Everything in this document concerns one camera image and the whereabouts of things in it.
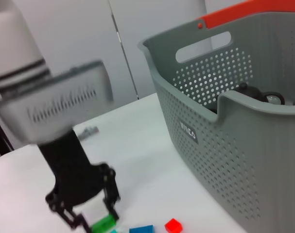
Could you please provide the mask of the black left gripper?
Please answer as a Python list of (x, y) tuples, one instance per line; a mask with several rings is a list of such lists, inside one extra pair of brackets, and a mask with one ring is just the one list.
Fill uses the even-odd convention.
[(75, 230), (82, 227), (91, 233), (91, 227), (82, 214), (73, 207), (83, 204), (104, 191), (104, 204), (115, 221), (115, 210), (120, 194), (116, 184), (116, 172), (106, 163), (93, 165), (76, 135), (71, 130), (60, 138), (39, 145), (39, 149), (55, 176), (53, 190), (46, 196), (50, 210)]

